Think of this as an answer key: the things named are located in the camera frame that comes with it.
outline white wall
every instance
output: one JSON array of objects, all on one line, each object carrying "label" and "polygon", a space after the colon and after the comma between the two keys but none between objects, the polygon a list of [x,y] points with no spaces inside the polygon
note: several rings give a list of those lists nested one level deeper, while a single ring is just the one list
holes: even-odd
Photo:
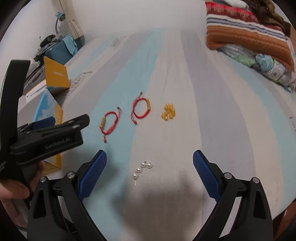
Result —
[{"label": "white wall", "polygon": [[0,42],[0,88],[9,62],[32,57],[40,48],[39,36],[55,33],[56,19],[50,0],[31,0],[19,12]]},{"label": "white wall", "polygon": [[73,0],[88,42],[99,35],[150,28],[203,28],[204,0]]}]

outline cardboard box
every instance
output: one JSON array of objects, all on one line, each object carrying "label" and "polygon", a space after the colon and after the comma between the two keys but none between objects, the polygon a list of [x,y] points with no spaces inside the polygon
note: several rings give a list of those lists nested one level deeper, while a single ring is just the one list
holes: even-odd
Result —
[{"label": "cardboard box", "polygon": [[26,94],[27,103],[45,89],[55,94],[70,87],[67,68],[64,65],[45,56],[44,68],[45,79],[28,91]]},{"label": "cardboard box", "polygon": [[[53,116],[56,120],[55,124],[60,125],[63,123],[63,114],[62,108],[49,90],[45,89],[37,106],[33,121],[40,121]],[[61,168],[61,154],[45,159],[45,174],[59,171]]]}]

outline pearl earring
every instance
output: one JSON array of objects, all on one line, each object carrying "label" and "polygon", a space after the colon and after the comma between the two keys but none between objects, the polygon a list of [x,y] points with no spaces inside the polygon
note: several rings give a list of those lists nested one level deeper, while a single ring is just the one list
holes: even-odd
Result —
[{"label": "pearl earring", "polygon": [[152,163],[148,163],[146,161],[141,163],[141,166],[138,167],[135,171],[135,173],[133,174],[133,179],[135,180],[135,186],[137,185],[137,179],[139,178],[139,173],[141,173],[143,171],[143,168],[151,168],[152,167]]}]

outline bed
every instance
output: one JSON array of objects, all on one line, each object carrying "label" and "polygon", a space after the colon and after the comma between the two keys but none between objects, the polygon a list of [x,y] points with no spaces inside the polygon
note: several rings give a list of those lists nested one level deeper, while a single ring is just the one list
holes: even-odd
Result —
[{"label": "bed", "polygon": [[[295,93],[207,49],[205,15],[196,31],[101,36],[66,64],[72,82],[59,97],[64,121],[86,113],[90,125],[84,144],[62,154],[63,172],[106,151],[107,166],[84,205],[107,240],[192,240],[215,206],[192,163],[198,149],[223,172],[257,176],[273,218],[296,197]],[[141,91],[151,112],[134,125],[132,102]],[[161,118],[166,103],[176,109],[169,121]],[[104,143],[101,118],[117,106],[122,116]],[[132,175],[143,161],[153,167],[135,186]],[[238,205],[239,199],[222,235]]]}]

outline finger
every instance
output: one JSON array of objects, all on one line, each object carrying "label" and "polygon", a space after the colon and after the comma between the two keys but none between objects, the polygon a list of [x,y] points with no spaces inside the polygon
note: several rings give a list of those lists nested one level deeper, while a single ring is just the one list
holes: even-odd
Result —
[{"label": "finger", "polygon": [[0,200],[7,214],[9,215],[10,219],[13,221],[13,223],[20,227],[26,228],[27,223],[25,222],[24,218],[20,215],[20,213],[16,209],[12,200],[6,200],[6,199],[0,199]]},{"label": "finger", "polygon": [[12,179],[0,180],[1,199],[25,199],[29,195],[29,189],[24,184]]},{"label": "finger", "polygon": [[38,169],[39,169],[40,171],[42,171],[42,172],[44,171],[44,166],[45,166],[45,164],[44,164],[44,160],[38,162]]},{"label": "finger", "polygon": [[35,177],[30,181],[30,187],[32,191],[35,191],[39,179],[44,175],[44,161],[38,162],[38,171],[36,172]]}]

